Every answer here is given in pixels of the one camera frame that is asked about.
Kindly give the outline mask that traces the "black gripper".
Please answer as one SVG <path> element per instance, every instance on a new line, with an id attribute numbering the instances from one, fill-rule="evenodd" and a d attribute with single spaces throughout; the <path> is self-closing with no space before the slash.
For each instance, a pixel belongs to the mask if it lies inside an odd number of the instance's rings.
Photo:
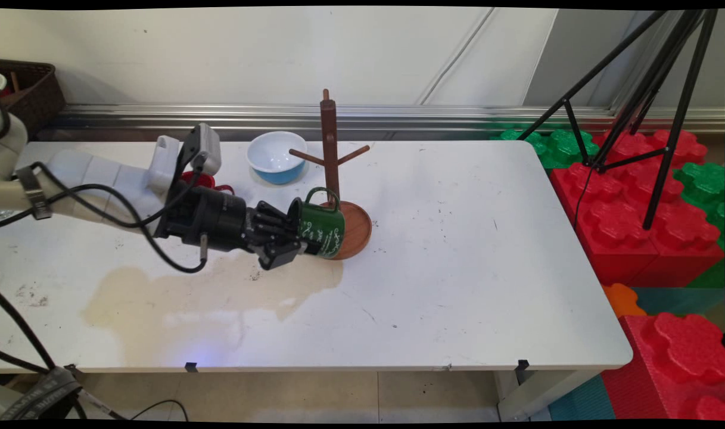
<path id="1" fill-rule="evenodd" d="M 255 214 L 259 230 L 288 235 L 270 236 L 263 243 L 254 241 L 248 228 Z M 210 250 L 256 252 L 259 266 L 270 271 L 291 263 L 307 250 L 307 242 L 291 235 L 298 232 L 300 215 L 301 201 L 292 201 L 286 213 L 266 201 L 259 201 L 255 211 L 242 198 L 194 186 L 179 203 L 161 215 L 154 236 L 179 237 L 184 244 L 199 246 L 201 236 L 205 235 Z"/>

